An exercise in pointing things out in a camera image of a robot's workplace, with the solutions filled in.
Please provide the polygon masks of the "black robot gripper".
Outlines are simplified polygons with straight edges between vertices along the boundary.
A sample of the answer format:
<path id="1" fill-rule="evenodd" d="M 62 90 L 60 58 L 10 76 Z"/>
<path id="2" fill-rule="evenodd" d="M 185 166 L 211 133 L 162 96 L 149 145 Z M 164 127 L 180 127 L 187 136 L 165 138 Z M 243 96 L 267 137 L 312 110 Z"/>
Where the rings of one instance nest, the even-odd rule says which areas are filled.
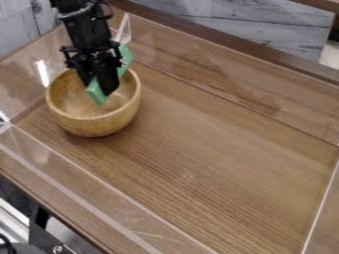
<path id="1" fill-rule="evenodd" d="M 102 94 L 118 88 L 117 68 L 121 67 L 120 43 L 112 39 L 106 21 L 113 17 L 105 0 L 49 0 L 57 9 L 70 44 L 61 46 L 68 68 L 73 68 L 88 86 L 93 73 Z"/>

